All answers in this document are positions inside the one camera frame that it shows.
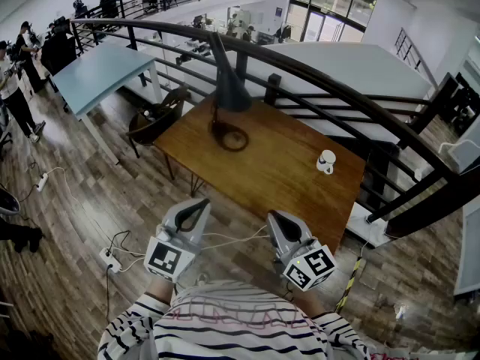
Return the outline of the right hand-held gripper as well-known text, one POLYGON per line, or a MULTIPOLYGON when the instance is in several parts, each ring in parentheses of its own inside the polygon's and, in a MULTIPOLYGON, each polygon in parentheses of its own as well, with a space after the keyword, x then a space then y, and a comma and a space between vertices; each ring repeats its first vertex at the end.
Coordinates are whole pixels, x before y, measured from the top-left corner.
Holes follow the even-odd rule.
POLYGON ((303 242, 279 256, 281 274, 301 291, 317 287, 336 269, 335 258, 328 246, 312 238, 307 224, 299 217, 285 211, 269 212, 267 224, 277 247, 285 247, 289 242, 303 242))

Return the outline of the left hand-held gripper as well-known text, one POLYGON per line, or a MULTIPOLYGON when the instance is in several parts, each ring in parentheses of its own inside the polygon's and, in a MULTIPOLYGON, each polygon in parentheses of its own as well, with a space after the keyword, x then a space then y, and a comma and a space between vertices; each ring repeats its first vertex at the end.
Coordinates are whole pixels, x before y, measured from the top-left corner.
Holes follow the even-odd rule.
POLYGON ((211 213, 209 199, 189 199, 173 205, 157 225, 156 235, 149 240, 144 257, 144 267, 151 274, 170 283, 176 283, 200 253, 197 242, 211 213))

